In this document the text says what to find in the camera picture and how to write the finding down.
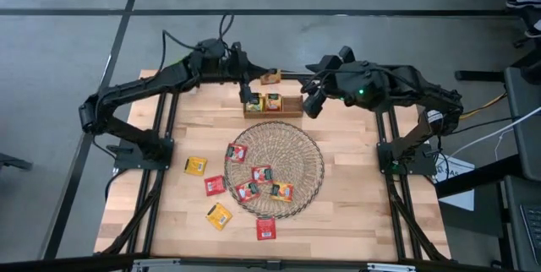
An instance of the concrete floor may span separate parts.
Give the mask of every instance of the concrete floor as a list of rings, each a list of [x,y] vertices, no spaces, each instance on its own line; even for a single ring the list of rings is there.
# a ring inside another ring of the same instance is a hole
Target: concrete floor
[[[136,0],[135,8],[357,8],[501,9],[505,0]],[[126,0],[0,0],[0,8],[123,8]],[[77,106],[100,82],[119,17],[0,17],[0,152],[34,162],[31,172],[0,173],[0,262],[36,259],[80,137]],[[216,36],[219,17],[133,17],[123,41],[112,84],[136,79],[142,68],[156,68],[161,29],[195,43]],[[349,45],[358,58],[410,64],[424,77],[457,89],[466,110],[504,91],[501,84],[464,83],[453,71],[499,71],[527,52],[511,43],[523,32],[514,19],[370,18],[271,16],[237,17],[226,40],[241,41],[254,63],[301,70],[324,54]],[[170,45],[169,62],[185,55]],[[125,119],[128,107],[117,112]],[[466,127],[508,117],[507,103],[461,123]],[[497,129],[497,124],[444,139],[449,153]],[[112,142],[103,137],[102,144]],[[495,159],[497,139],[462,152],[477,166]],[[500,157],[516,152],[509,134]],[[112,160],[92,149],[70,215],[60,257],[89,255],[104,207],[103,189]],[[494,195],[478,193],[493,201]],[[453,258],[487,265],[499,257],[497,240],[447,226]]]

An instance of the wooden tray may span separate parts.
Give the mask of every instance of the wooden tray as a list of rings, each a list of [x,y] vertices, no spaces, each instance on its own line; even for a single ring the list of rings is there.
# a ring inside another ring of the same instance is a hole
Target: wooden tray
[[[303,117],[303,97],[301,95],[284,95],[281,98],[280,112],[246,112],[246,105],[243,109],[246,119]]]

